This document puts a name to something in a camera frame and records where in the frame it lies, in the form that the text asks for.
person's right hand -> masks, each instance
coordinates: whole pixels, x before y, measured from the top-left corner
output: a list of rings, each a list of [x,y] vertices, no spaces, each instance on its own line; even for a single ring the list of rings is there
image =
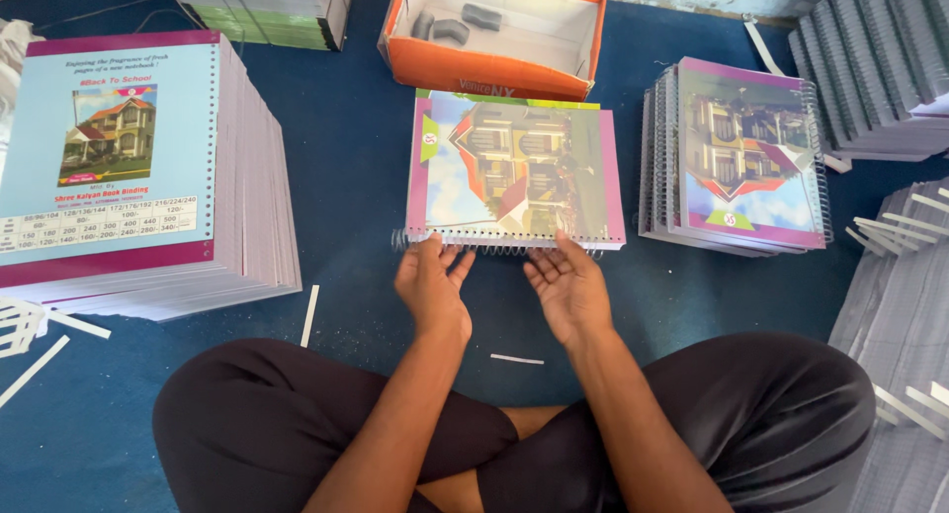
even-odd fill
[[[524,274],[540,298],[553,336],[570,350],[587,337],[613,331],[609,295],[600,267],[587,252],[557,230],[557,250],[530,251]]]

stack of notebooks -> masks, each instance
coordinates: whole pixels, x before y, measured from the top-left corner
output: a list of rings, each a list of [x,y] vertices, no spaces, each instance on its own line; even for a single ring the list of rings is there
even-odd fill
[[[789,41],[829,155],[917,162],[949,146],[949,0],[823,0]]]
[[[30,44],[0,296],[161,320],[300,289],[280,126],[220,32]]]
[[[833,240],[813,86],[686,57],[647,91],[639,234],[746,257]]]
[[[418,90],[403,249],[439,232],[488,254],[626,243],[613,113],[596,104]]]
[[[234,42],[343,48],[350,0],[178,0]]]
[[[884,200],[876,222],[895,224],[895,234],[915,243],[916,249],[907,248],[898,256],[882,248],[863,253],[828,340],[860,363],[882,399],[878,414],[883,418],[870,431],[869,456],[848,508],[851,513],[949,508],[944,496],[949,448],[940,441],[949,430],[949,407],[933,385],[949,386],[949,242],[944,236],[935,243],[920,240],[917,234],[943,234],[891,217],[949,228],[946,188],[949,179],[917,183]],[[928,427],[919,426],[920,417]]]

gray foam piece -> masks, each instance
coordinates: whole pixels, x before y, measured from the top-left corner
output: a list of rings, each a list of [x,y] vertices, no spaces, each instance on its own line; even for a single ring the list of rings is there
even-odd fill
[[[416,18],[415,24],[412,24],[412,37],[428,40],[428,34],[431,33],[433,24],[434,16],[432,16],[432,13],[422,10],[419,17]]]
[[[468,35],[471,32],[468,26],[454,19],[436,20],[432,26],[432,36],[434,38],[452,37],[461,46],[468,42]]]
[[[501,31],[500,12],[483,9],[471,3],[466,3],[461,8],[461,19],[469,24],[475,24],[482,30]]]

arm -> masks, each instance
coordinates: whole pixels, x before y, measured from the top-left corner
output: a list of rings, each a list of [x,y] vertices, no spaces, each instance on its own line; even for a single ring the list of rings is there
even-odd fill
[[[613,329],[600,267],[559,230],[557,245],[551,254],[532,253],[524,272],[583,385],[626,507],[634,513],[731,512]]]
[[[458,291],[475,254],[446,273],[457,249],[433,235],[406,252],[396,290],[416,319],[416,338],[369,418],[303,513],[405,511],[434,426],[461,365],[472,325]]]

black pants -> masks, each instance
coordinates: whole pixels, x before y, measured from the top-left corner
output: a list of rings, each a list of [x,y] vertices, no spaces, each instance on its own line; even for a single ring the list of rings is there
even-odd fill
[[[741,334],[644,372],[735,511],[846,509],[875,403],[844,354],[803,337]],[[160,392],[153,422],[182,513],[299,513],[386,379],[269,339],[196,356]],[[586,401],[518,442],[503,412],[451,393],[419,482],[475,468],[486,513],[623,510]],[[416,493],[409,510],[437,508]]]

